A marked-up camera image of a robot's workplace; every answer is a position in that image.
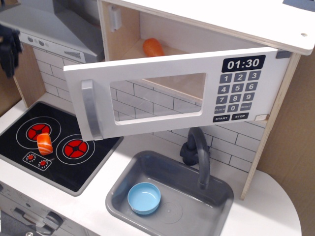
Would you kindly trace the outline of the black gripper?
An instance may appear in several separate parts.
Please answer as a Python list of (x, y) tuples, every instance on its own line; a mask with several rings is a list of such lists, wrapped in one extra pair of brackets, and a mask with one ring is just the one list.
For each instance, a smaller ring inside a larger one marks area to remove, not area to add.
[(9, 27), (0, 26), (0, 45), (10, 46), (11, 48), (0, 49), (0, 64), (7, 78), (12, 78), (15, 74), (15, 68), (19, 64), (18, 53), (22, 52), (20, 42), (20, 31)]

